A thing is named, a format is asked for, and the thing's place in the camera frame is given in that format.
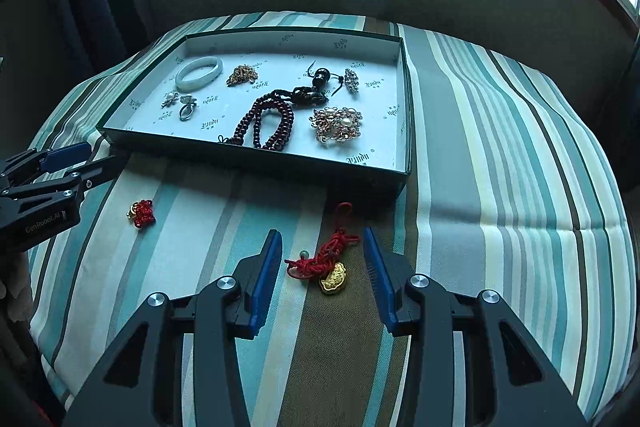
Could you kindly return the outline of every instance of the teal stripe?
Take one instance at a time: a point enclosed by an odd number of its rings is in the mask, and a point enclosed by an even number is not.
[[[406,230],[404,227],[404,218],[406,211],[406,187],[400,193],[396,200],[396,209],[394,213],[394,251],[404,255],[404,238]],[[362,427],[375,427],[380,413],[380,404],[385,393],[386,377],[389,372],[389,364],[391,363],[391,351],[394,347],[394,338],[385,328],[381,328],[382,336],[380,337],[380,347],[378,349],[378,363],[376,364],[376,372],[373,375],[373,383],[371,393],[369,394],[369,402],[367,403],[367,411],[364,415]]]
[[[554,260],[554,276],[556,279],[556,290],[558,292],[558,317],[556,319],[554,340],[551,348],[551,363],[553,363],[554,367],[559,370],[562,364],[562,348],[564,346],[564,336],[566,334],[567,327],[567,304],[566,289],[564,287],[564,266],[562,265],[562,244],[560,241],[560,235],[557,230],[558,217],[556,216],[556,209],[553,204],[551,191],[546,184],[545,172],[542,168],[542,165],[540,165],[538,154],[533,145],[533,141],[529,136],[527,125],[522,119],[522,115],[518,111],[518,108],[516,107],[514,101],[495,82],[487,68],[485,68],[484,64],[482,63],[482,60],[479,57],[478,52],[476,51],[474,46],[469,42],[466,42],[465,45],[482,76],[487,79],[488,83],[498,93],[501,93],[504,101],[509,107],[513,121],[518,128],[520,137],[522,138],[522,143],[527,152],[527,156],[529,157],[530,165],[534,172],[534,178],[538,181],[538,187],[540,189],[546,211],[546,225],[548,228],[549,239],[551,240],[551,248]]]
[[[29,251],[29,273],[31,274],[31,276],[33,276],[33,265],[36,263],[36,256],[38,255],[38,247],[40,245],[41,243],[31,248],[31,250]]]
[[[406,26],[404,42],[418,73],[422,107],[430,121],[424,139],[431,182],[430,275],[447,290],[473,294],[484,288],[486,244],[480,226],[481,204],[460,108],[449,78],[440,69],[427,33]]]
[[[280,16],[280,12],[265,12],[264,17],[260,19],[261,26],[273,26],[272,21]]]
[[[303,12],[293,12],[288,15],[285,15],[276,26],[292,26],[295,20],[303,15]]]
[[[84,91],[84,89],[86,89],[86,86],[89,82],[89,80],[86,80],[69,91],[68,95],[62,100],[62,102],[58,104],[58,107],[55,108],[44,125],[36,133],[36,136],[31,141],[30,147],[35,147],[36,149],[42,148],[42,146],[46,142],[47,136],[49,136],[49,133],[53,131],[56,124],[65,116],[65,113],[69,110],[69,108],[71,108],[73,103],[78,99],[78,96]]]
[[[616,385],[616,390],[619,389],[622,386],[622,383],[624,382],[625,378],[626,378],[626,372],[628,369],[628,361],[630,359],[631,356],[631,347],[634,341],[634,337],[636,334],[636,292],[635,292],[635,288],[636,288],[636,269],[638,269],[636,267],[636,260],[634,257],[634,250],[633,247],[631,245],[631,236],[629,234],[629,229],[628,226],[626,226],[626,214],[625,214],[625,209],[623,208],[622,205],[622,198],[620,197],[620,191],[618,190],[618,184],[616,183],[614,176],[613,176],[613,172],[611,170],[611,167],[609,166],[609,161],[607,160],[604,151],[602,150],[602,147],[600,146],[600,144],[598,143],[598,141],[596,140],[595,136],[593,135],[593,133],[590,131],[590,129],[584,124],[584,122],[582,122],[582,120],[580,120],[580,118],[578,117],[577,113],[574,111],[574,109],[569,105],[569,103],[566,101],[566,99],[564,98],[564,96],[562,95],[562,93],[560,92],[560,90],[558,89],[558,86],[556,86],[556,84],[548,77],[546,76],[546,74],[542,74],[541,73],[541,77],[544,79],[544,81],[547,83],[547,85],[550,87],[550,90],[555,93],[556,95],[556,100],[558,101],[558,103],[564,108],[564,110],[566,111],[566,113],[573,117],[574,121],[580,126],[582,127],[582,129],[584,130],[584,133],[587,136],[587,140],[589,140],[589,142],[591,143],[591,146],[593,147],[593,151],[596,154],[596,156],[598,157],[598,159],[600,160],[600,163],[602,165],[602,170],[604,172],[604,175],[607,179],[607,182],[609,183],[609,190],[611,191],[611,194],[613,196],[613,200],[615,201],[615,205],[616,205],[616,209],[618,211],[618,216],[619,216],[619,227],[622,230],[622,236],[624,239],[624,244],[625,244],[625,252],[626,252],[626,259],[627,259],[627,263],[628,263],[628,267],[629,270],[627,271],[627,275],[629,277],[629,288],[631,290],[631,302],[629,305],[629,315],[628,315],[628,324],[629,324],[629,333],[628,333],[628,337],[627,337],[627,341],[626,341],[626,348],[625,348],[625,355],[624,355],[624,359],[623,359],[623,369],[622,371],[620,371],[620,376],[618,378],[618,383]]]
[[[329,24],[329,28],[340,28],[343,30],[353,30],[358,23],[357,15],[336,15]]]
[[[491,112],[488,110],[488,107],[486,105],[486,102],[484,100],[484,96],[483,94],[488,93],[488,92],[495,92],[493,89],[486,89],[487,85],[486,85],[486,80],[484,78],[478,79],[478,82],[475,82],[473,77],[472,77],[472,73],[470,69],[465,69],[463,68],[462,65],[462,58],[463,56],[467,55],[467,51],[464,48],[464,46],[460,45],[462,44],[461,41],[459,41],[458,39],[454,39],[454,38],[442,38],[442,45],[443,47],[446,48],[447,43],[451,46],[451,55],[452,55],[452,61],[454,61],[460,68],[460,74],[462,75],[462,77],[464,78],[464,80],[466,80],[467,82],[475,85],[476,87],[476,93],[478,94],[479,97],[479,102],[481,107],[484,110],[485,115],[487,116],[488,119],[488,123],[489,123],[489,128],[490,128],[490,132],[492,134],[492,136],[494,136],[495,142],[496,142],[496,147],[498,150],[498,155],[500,156],[500,162],[502,164],[502,167],[504,169],[504,173],[505,173],[505,178],[506,178],[506,186],[507,186],[507,197],[508,200],[510,202],[511,205],[511,212],[513,213],[513,226],[511,226],[511,228],[513,229],[514,233],[516,234],[516,238],[520,247],[520,252],[521,252],[521,257],[523,258],[523,262],[525,264],[528,263],[527,261],[530,259],[532,260],[533,263],[533,302],[532,302],[532,321],[530,324],[530,331],[532,332],[532,334],[534,336],[537,337],[538,341],[543,344],[545,344],[545,331],[548,334],[548,330],[550,328],[549,324],[550,324],[550,320],[549,317],[551,316],[551,299],[548,298],[546,300],[546,306],[545,309],[543,311],[543,313],[540,312],[540,306],[541,306],[541,301],[542,301],[542,292],[544,290],[546,290],[546,288],[543,288],[542,285],[542,273],[546,274],[547,280],[550,282],[552,280],[552,274],[550,273],[550,267],[549,267],[549,263],[545,263],[543,261],[543,259],[540,257],[541,255],[543,255],[542,253],[542,249],[537,248],[538,246],[538,230],[536,229],[532,229],[532,228],[526,228],[526,229],[522,229],[520,227],[520,216],[517,210],[517,206],[515,203],[515,199],[514,199],[514,194],[513,194],[513,187],[512,187],[512,182],[511,182],[511,175],[510,175],[510,170],[508,168],[507,165],[507,161],[506,161],[506,156],[504,153],[504,150],[502,148],[502,142],[503,140],[500,139],[500,137],[498,137],[498,132],[497,129],[495,128],[494,122],[491,118]],[[466,61],[464,61],[465,65],[467,67],[470,67],[470,64]],[[484,130],[482,128],[482,123],[481,121],[479,121],[479,117],[476,116],[476,121],[478,122],[479,125],[479,132],[481,134],[481,139],[484,141],[484,134],[486,133],[486,130]],[[484,144],[483,146],[485,151],[491,151],[491,147],[488,144]],[[497,186],[498,184],[498,180],[497,180],[497,172],[495,172],[495,166],[492,166],[491,163],[489,162],[489,168],[490,168],[490,176],[492,178],[492,185],[493,186]],[[504,205],[500,202],[501,199],[501,194],[496,194],[497,197],[497,208],[498,208],[498,229],[500,229],[500,232],[502,234],[502,237],[504,239],[504,281],[507,283],[504,286],[503,289],[503,296],[504,298],[507,300],[507,302],[511,302],[511,291],[513,289],[513,285],[511,284],[511,282],[514,279],[514,275],[517,277],[518,274],[514,274],[513,273],[513,249],[512,249],[512,244],[511,244],[511,236],[508,233],[507,229],[506,229],[506,220],[504,219],[504,215],[501,216],[500,214],[504,214]],[[531,242],[531,246],[532,249],[530,251],[527,252],[527,248],[525,245],[525,235],[527,236],[527,238],[530,240]],[[523,296],[523,298],[520,299],[520,317],[524,317],[525,315],[525,304],[526,304],[526,293],[524,293],[522,291],[522,288],[524,288],[526,290],[526,286],[529,285],[526,283],[525,280],[522,280],[522,286],[521,286],[521,295]],[[537,335],[536,332],[538,331],[538,328],[542,328],[542,334],[541,335]]]
[[[249,13],[249,15],[245,15],[244,18],[234,26],[234,28],[248,28],[263,15],[264,12]]]
[[[323,20],[318,27],[319,28],[324,28],[325,26],[328,25],[329,22],[331,22],[331,20],[334,18],[334,15],[329,15],[325,20]]]
[[[521,86],[527,94],[542,107],[548,107],[545,101],[540,97],[538,91],[532,85],[529,77],[520,67],[519,63],[511,58],[505,58],[511,71],[520,81]],[[554,110],[547,111],[549,118],[553,121],[556,131],[558,132],[562,145],[567,155],[571,159],[575,176],[578,180],[580,192],[587,206],[587,212],[591,220],[591,230],[594,235],[596,244],[596,265],[598,270],[598,297],[601,310],[613,311],[613,279],[610,267],[610,241],[609,234],[604,229],[604,212],[597,200],[591,175],[588,172],[582,152],[578,149],[574,137],[572,136],[564,118],[560,117]],[[604,387],[609,377],[609,365],[611,363],[611,353],[613,348],[613,328],[614,317],[609,313],[600,313],[600,331],[598,334],[598,355],[596,360],[596,372],[594,376],[593,388],[590,393],[584,415],[591,418],[596,407],[602,397]]]
[[[58,374],[52,369],[47,373],[47,381],[51,386],[51,390],[53,391],[53,394],[56,395],[56,398],[60,402],[62,402],[63,395],[68,391],[65,383],[60,379]]]
[[[500,144],[506,144],[508,149],[508,151],[504,153],[504,158],[506,159],[508,154],[508,157],[514,165],[514,177],[517,180],[522,204],[524,206],[524,215],[516,215],[516,221],[514,223],[516,235],[518,235],[520,244],[522,265],[521,274],[511,274],[510,277],[505,277],[505,280],[512,281],[514,278],[520,277],[520,307],[519,311],[514,311],[520,317],[524,317],[526,312],[527,255],[533,254],[534,256],[537,256],[538,252],[540,252],[540,255],[548,255],[550,257],[548,252],[551,252],[552,250],[550,238],[546,231],[546,222],[543,224],[542,219],[542,216],[544,215],[544,211],[540,206],[542,202],[542,194],[540,193],[537,184],[530,183],[532,180],[535,180],[535,173],[531,168],[529,155],[524,149],[522,140],[518,136],[520,131],[516,128],[516,123],[513,121],[513,115],[506,105],[506,97],[498,93],[492,86],[488,85],[485,77],[483,77],[482,73],[478,71],[473,58],[466,52],[465,43],[458,39],[449,39],[451,41],[455,41],[457,47],[460,48],[460,57],[466,64],[467,71],[469,71],[469,79],[476,84],[478,91],[483,93],[481,98],[482,104],[484,105],[487,113],[493,116],[493,118],[490,118],[490,125],[492,126],[494,135],[498,137],[499,133],[500,136],[498,139],[498,146],[500,146]],[[532,242],[533,251],[529,253],[527,253],[527,249],[524,244],[525,235],[529,237]],[[546,270],[547,280],[549,281],[548,283],[551,284],[551,281],[553,280],[550,267],[552,260],[547,259],[542,264]],[[548,298],[545,307],[545,317],[551,317],[551,313],[552,299]],[[542,338],[540,339],[543,346],[547,346],[549,344],[548,336],[553,326],[554,325],[551,323],[551,320],[543,321],[543,333]]]
[[[404,255],[404,241],[406,239],[406,231],[404,229],[404,213],[406,208],[406,187],[402,189],[398,199],[396,200],[396,211],[394,213],[394,252]]]
[[[60,331],[62,331],[66,302],[70,298],[71,282],[76,271],[82,244],[109,187],[110,184],[105,183],[87,191],[84,203],[80,206],[80,223],[69,231],[51,290],[47,322],[38,337],[40,351],[48,361],[52,360],[53,350],[58,343]]]
[[[207,21],[196,21],[187,23],[175,32],[175,38],[167,40],[162,45],[156,45],[151,49],[145,57],[140,60],[138,67],[125,71],[124,73],[114,74],[111,78],[105,77],[100,85],[91,93],[91,95],[76,111],[76,115],[72,118],[73,124],[67,125],[63,132],[54,140],[54,146],[64,146],[79,140],[86,139],[94,130],[95,124],[100,120],[105,111],[117,99],[124,89],[133,81],[133,79],[157,58],[167,47],[169,47],[175,39],[180,38],[185,32],[191,30],[198,32],[207,24]],[[95,100],[99,102],[89,109]]]
[[[226,17],[214,17],[213,19],[207,19],[206,26],[202,31],[206,31],[206,32],[215,31],[216,28],[220,26],[220,24],[225,20],[226,20]]]
[[[246,201],[246,211],[242,216],[226,261],[225,273],[228,274],[233,273],[242,258],[260,252],[270,229],[276,229],[282,234],[282,249],[284,256],[287,256],[300,219],[300,186],[284,182],[265,184],[260,178],[253,178],[252,184],[252,195]],[[286,272],[283,264],[282,269],[278,270],[267,321],[260,330],[260,334],[252,341],[236,340],[240,377],[249,418],[254,413],[260,377],[273,332],[273,323],[277,312],[276,304],[285,277]]]
[[[498,159],[494,156],[494,149],[489,142],[489,135],[487,129],[485,129],[484,124],[482,123],[482,118],[480,115],[480,111],[478,108],[478,104],[476,102],[476,96],[481,100],[481,96],[478,94],[477,86],[473,86],[473,83],[470,82],[470,78],[468,74],[465,73],[458,58],[456,57],[456,52],[452,47],[452,43],[448,42],[450,39],[444,38],[444,36],[439,34],[434,34],[438,44],[440,45],[441,50],[443,51],[442,56],[447,63],[449,69],[456,75],[456,77],[460,80],[463,89],[465,90],[466,98],[469,103],[469,107],[471,108],[471,112],[473,114],[474,121],[476,123],[476,127],[478,128],[478,134],[480,137],[480,141],[482,142],[482,149],[484,150],[484,155],[486,158],[486,166],[489,174],[490,185],[492,188],[492,193],[494,194],[494,200],[496,205],[496,220],[495,223],[491,223],[491,225],[495,225],[495,227],[500,232],[500,236],[502,237],[502,249],[504,253],[504,264],[505,266],[513,266],[513,244],[511,242],[511,235],[507,230],[506,221],[506,207],[503,200],[503,195],[500,189],[500,183],[498,180],[498,172],[497,172],[497,161]],[[490,120],[490,115],[487,111],[483,111],[487,120]],[[498,156],[500,156],[500,149],[498,147],[498,140],[496,139],[495,134],[492,133],[492,137],[494,138],[494,143],[497,149]],[[502,158],[502,166],[505,168],[504,159]],[[509,187],[511,180],[509,177],[508,169],[504,170],[505,173],[505,183],[506,186]],[[510,198],[511,212],[512,214],[517,214],[517,210],[514,208],[514,201]],[[503,294],[505,298],[511,299],[511,293],[509,290],[506,292],[503,290]],[[534,314],[537,312],[535,307],[534,300]]]
[[[385,392],[386,376],[389,372],[389,363],[391,362],[391,350],[394,347],[394,338],[391,333],[382,328],[382,337],[380,338],[380,350],[378,351],[378,364],[376,372],[373,376],[373,384],[371,386],[371,394],[367,403],[367,412],[364,415],[362,427],[375,427],[382,403],[382,396]]]
[[[153,199],[156,222],[151,227],[139,232],[139,248],[129,273],[129,280],[126,282],[122,305],[118,312],[118,320],[116,322],[117,331],[122,329],[140,305],[138,300],[142,283],[145,280],[146,271],[151,263],[166,218],[169,212],[171,212],[175,198],[177,198],[180,192],[180,186],[178,184],[183,175],[183,164],[171,162],[167,165],[162,184],[158,187]]]

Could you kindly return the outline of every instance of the striped fabric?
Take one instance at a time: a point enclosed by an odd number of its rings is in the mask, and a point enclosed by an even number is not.
[[[586,417],[622,384],[634,334],[634,256],[622,201],[601,147],[544,74],[469,42],[370,18],[267,12],[198,20],[73,89],[33,146],[88,140],[155,57],[186,33],[248,26],[326,26],[404,39],[415,106],[414,166],[395,206],[358,209],[382,244],[450,291],[502,293],[545,350]],[[332,233],[339,194],[210,166],[133,154],[110,184],[89,190],[81,223],[30,252],[31,330],[47,377],[68,407],[140,302],[154,291],[192,295],[256,253],[269,229],[284,255]],[[138,232],[129,205],[154,200],[157,222]],[[362,246],[345,255],[347,288],[278,275],[267,324],[238,340],[254,426],[395,426],[407,339],[380,324]],[[183,354],[184,424],[194,426],[193,342]],[[462,390],[462,354],[456,352]],[[464,396],[456,393],[456,425]]]

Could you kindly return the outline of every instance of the gold pendant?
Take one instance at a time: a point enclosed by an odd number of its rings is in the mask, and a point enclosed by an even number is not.
[[[320,279],[320,289],[326,294],[338,293],[347,282],[347,269],[336,263],[334,269],[324,279]]]
[[[133,219],[136,217],[136,207],[138,203],[134,203],[129,207],[129,212],[127,212],[127,219]]]

